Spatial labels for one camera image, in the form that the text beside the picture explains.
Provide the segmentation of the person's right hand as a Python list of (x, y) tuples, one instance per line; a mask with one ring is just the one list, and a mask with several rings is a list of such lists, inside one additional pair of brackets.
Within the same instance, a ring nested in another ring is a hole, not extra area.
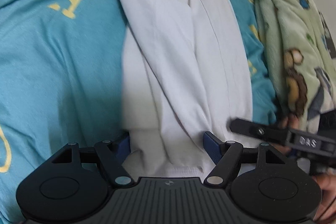
[[(299, 119), (290, 114), (280, 123), (279, 128), (299, 129)], [(335, 221), (335, 175), (323, 173), (312, 179), (322, 190), (322, 200), (314, 217), (315, 223), (333, 223)]]

